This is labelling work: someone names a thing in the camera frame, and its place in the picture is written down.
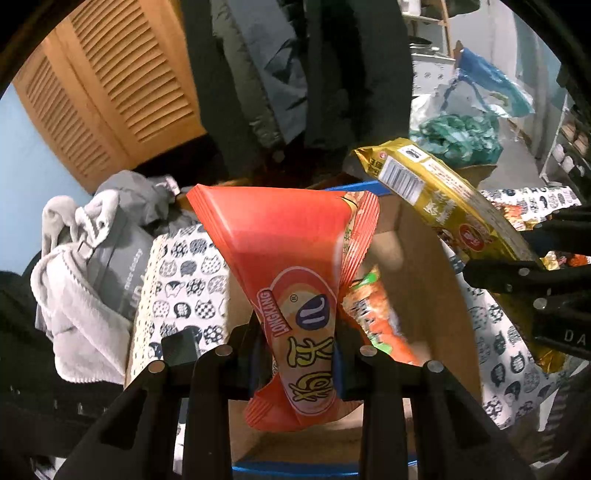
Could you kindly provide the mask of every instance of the wooden cabinet door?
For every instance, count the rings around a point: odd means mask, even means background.
[[[52,32],[13,80],[33,124],[88,192],[132,161],[82,88]]]
[[[135,165],[204,134],[183,27],[170,1],[90,0],[55,32]]]

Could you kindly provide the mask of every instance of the red circular logo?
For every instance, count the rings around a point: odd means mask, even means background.
[[[460,225],[460,238],[471,250],[482,252],[482,249],[484,248],[484,240],[482,239],[480,232],[472,225],[468,225],[467,223]]]

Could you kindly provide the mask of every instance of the cardboard box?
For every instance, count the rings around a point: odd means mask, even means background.
[[[379,200],[378,227],[358,276],[378,264],[392,308],[415,354],[422,361],[442,361],[481,401],[472,322],[437,235],[398,195],[386,194]],[[233,327],[248,322],[252,307],[232,277],[229,285],[228,321],[229,327]],[[359,457],[362,406],[339,421],[295,433],[261,433],[251,429],[242,417],[245,406],[246,402],[230,402],[233,461],[334,464],[350,463]],[[408,451],[412,454],[414,439],[408,400],[405,414]]]

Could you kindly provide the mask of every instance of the screw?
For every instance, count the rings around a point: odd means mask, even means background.
[[[359,353],[361,353],[363,356],[374,356],[376,353],[378,353],[378,349],[373,345],[363,345],[359,349]]]
[[[443,372],[443,364],[441,362],[438,362],[437,360],[431,360],[427,364],[427,368],[434,374],[440,374],[441,372]]]
[[[216,355],[217,356],[228,356],[233,352],[233,348],[228,345],[227,343],[224,343],[223,345],[220,345],[219,347],[216,348]]]
[[[539,298],[534,300],[534,308],[536,310],[544,310],[546,305],[548,305],[548,300],[546,299]]]
[[[162,360],[154,360],[148,365],[148,372],[151,374],[159,374],[164,370],[165,363]]]

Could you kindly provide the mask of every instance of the purple oval logo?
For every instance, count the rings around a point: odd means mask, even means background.
[[[295,314],[296,323],[304,330],[318,330],[330,319],[330,303],[326,295],[317,295],[308,300]]]

